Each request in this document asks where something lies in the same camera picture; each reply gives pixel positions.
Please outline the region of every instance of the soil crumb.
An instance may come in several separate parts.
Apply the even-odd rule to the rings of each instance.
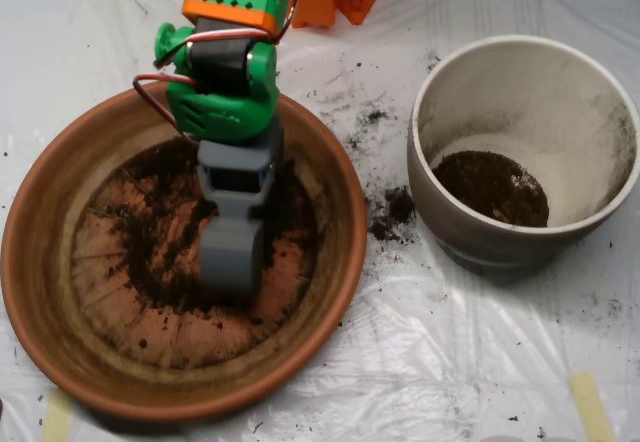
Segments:
[[[385,190],[384,199],[387,202],[385,212],[373,217],[369,232],[380,241],[400,240],[394,228],[411,220],[415,209],[413,198],[405,186]]]
[[[448,155],[433,170],[442,185],[469,208],[506,224],[546,227],[547,196],[520,164],[492,152]]]
[[[376,109],[373,112],[371,112],[369,115],[367,115],[367,119],[370,124],[373,124],[386,116],[387,116],[386,112],[382,112],[380,109]]]
[[[384,198],[389,202],[389,215],[401,224],[409,222],[415,209],[413,198],[406,187],[396,187],[385,192]]]

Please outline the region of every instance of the scattered soil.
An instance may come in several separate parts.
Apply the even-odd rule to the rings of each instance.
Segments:
[[[492,152],[463,151],[433,171],[444,187],[476,212],[507,224],[546,227],[547,196],[517,162]]]
[[[389,215],[393,220],[406,224],[411,219],[415,204],[406,187],[387,190],[384,198],[389,202]]]
[[[395,187],[384,191],[384,199],[387,202],[385,213],[373,217],[369,232],[377,240],[400,240],[393,229],[411,220],[415,209],[413,198],[407,187]]]
[[[217,215],[217,207],[202,198],[197,165],[196,149],[175,138],[133,157],[106,182],[118,177],[130,180],[144,193],[144,203],[127,200],[105,210],[117,218],[112,234],[120,237],[125,252],[122,262],[105,276],[126,271],[125,287],[137,290],[143,306],[169,306],[180,314],[195,309],[207,313],[216,304],[234,305],[214,300],[200,283],[200,233]],[[313,205],[294,175],[292,162],[283,164],[276,180],[267,209],[254,214],[265,218],[267,266],[273,265],[273,241],[284,232],[305,229],[295,240],[303,251],[316,251],[318,244]]]
[[[371,112],[369,115],[367,115],[367,119],[369,121],[369,124],[374,124],[374,123],[378,122],[380,119],[386,118],[386,117],[387,117],[387,113],[386,112],[382,112],[380,109],[375,109],[373,112]]]

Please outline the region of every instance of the table surface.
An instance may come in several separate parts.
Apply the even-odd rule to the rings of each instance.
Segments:
[[[0,0],[0,229],[47,144],[152,68],[156,30],[185,23],[181,3]],[[504,33],[583,50],[640,100],[640,0],[378,0],[362,26],[339,15],[331,29],[291,30],[279,86],[344,143],[377,201],[407,183],[407,123],[429,71]],[[385,115],[368,125],[374,110]],[[617,440],[640,439],[639,210],[636,189],[594,234],[509,284],[456,266],[420,221],[398,229],[414,244],[370,235],[342,327],[304,370],[232,417],[160,433],[65,411],[0,304],[0,441],[586,440],[568,387],[581,370]]]

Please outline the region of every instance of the yellow tape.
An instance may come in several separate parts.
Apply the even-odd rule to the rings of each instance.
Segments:
[[[580,372],[569,377],[571,393],[582,420],[588,442],[615,442],[616,437],[604,411],[596,381],[591,372]]]
[[[51,389],[42,442],[67,442],[71,428],[71,398],[60,389]]]

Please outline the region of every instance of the pot rim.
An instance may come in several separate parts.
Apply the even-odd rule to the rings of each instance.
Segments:
[[[631,172],[629,173],[629,177],[627,181],[622,186],[622,189],[618,192],[618,194],[602,209],[600,209],[595,214],[590,217],[580,220],[578,222],[573,222],[567,225],[561,225],[559,227],[544,227],[544,228],[536,228],[536,227],[523,227],[518,225],[506,224],[504,222],[499,222],[491,217],[487,217],[486,215],[482,215],[479,212],[467,207],[458,199],[456,199],[453,195],[449,193],[447,189],[440,183],[440,181],[433,174],[433,171],[429,167],[427,160],[422,152],[422,147],[420,146],[420,137],[418,134],[418,113],[420,111],[420,105],[422,104],[422,100],[429,89],[431,83],[435,80],[435,78],[444,70],[444,68],[451,64],[454,60],[458,59],[462,55],[465,55],[469,52],[473,52],[477,49],[489,46],[489,45],[497,45],[504,43],[524,43],[524,44],[534,44],[546,47],[552,47],[561,51],[564,51],[583,62],[587,63],[591,68],[595,71],[599,72],[605,79],[609,81],[609,83],[616,89],[620,98],[624,101],[627,109],[629,111],[631,123],[635,130],[635,146],[636,146],[636,157],[633,161],[633,167]],[[640,116],[638,115],[638,110],[633,103],[633,100],[629,96],[629,93],[625,90],[625,88],[618,82],[618,80],[613,76],[613,74],[606,69],[603,65],[597,62],[592,57],[588,56],[584,52],[579,51],[567,44],[563,44],[562,42],[558,42],[552,39],[548,39],[545,37],[536,37],[532,35],[498,35],[493,37],[486,37],[484,39],[480,39],[476,42],[468,44],[451,54],[445,57],[427,76],[426,80],[423,82],[420,87],[420,91],[418,92],[418,96],[416,97],[416,101],[413,106],[413,110],[411,112],[411,123],[409,130],[412,135],[413,147],[412,149],[415,151],[418,156],[418,160],[420,162],[421,171],[425,174],[430,182],[438,189],[440,194],[442,194],[451,204],[457,207],[460,211],[464,212],[466,215],[473,217],[481,223],[492,226],[494,228],[518,233],[518,234],[529,234],[529,235],[537,235],[537,236],[553,236],[566,234],[570,232],[579,231],[589,226],[594,226],[605,220],[609,217],[627,198],[633,186],[635,185],[638,175],[640,174]]]
[[[166,84],[157,82],[148,84],[147,88],[153,90],[160,89],[163,86],[166,86]],[[311,126],[312,130],[314,130],[318,137],[324,140],[324,142],[333,150],[349,187],[348,198],[350,205],[353,207],[355,216],[351,223],[351,227],[348,228],[348,230],[353,234],[353,242],[351,244],[351,255],[345,270],[344,282],[341,284],[338,293],[336,294],[334,303],[329,308],[326,317],[321,321],[317,330],[302,343],[302,345],[289,359],[272,372],[266,374],[248,386],[242,387],[234,392],[213,400],[204,400],[166,407],[152,405],[141,406],[114,400],[111,397],[105,396],[99,391],[94,390],[91,387],[87,387],[85,384],[69,377],[62,368],[58,367],[55,360],[52,360],[45,352],[40,350],[36,340],[34,340],[29,332],[26,317],[18,310],[18,304],[13,287],[14,284],[12,282],[12,261],[18,255],[13,253],[12,247],[14,245],[13,240],[16,237],[18,229],[16,227],[16,220],[19,218],[18,215],[21,213],[23,201],[31,192],[34,180],[36,179],[36,174],[47,164],[50,164],[50,159],[52,159],[54,154],[64,146],[68,139],[74,136],[81,126],[83,126],[87,121],[90,121],[96,113],[108,111],[112,107],[120,104],[123,100],[131,97],[138,97],[138,94],[134,89],[129,89],[107,99],[76,119],[47,146],[22,182],[11,206],[2,241],[2,254],[0,259],[2,263],[2,278],[0,283],[2,286],[5,306],[7,308],[7,314],[9,315],[9,320],[18,340],[38,368],[40,368],[42,372],[62,390],[94,409],[108,412],[126,419],[150,422],[183,422],[232,412],[267,395],[298,372],[320,349],[329,336],[331,336],[342,319],[342,316],[346,312],[360,280],[360,273],[366,251],[366,210],[360,181],[353,165],[351,164],[351,160],[333,133],[331,133],[331,131],[310,111],[292,99],[281,95],[280,103],[302,113],[303,117],[317,120],[317,124],[313,124]]]

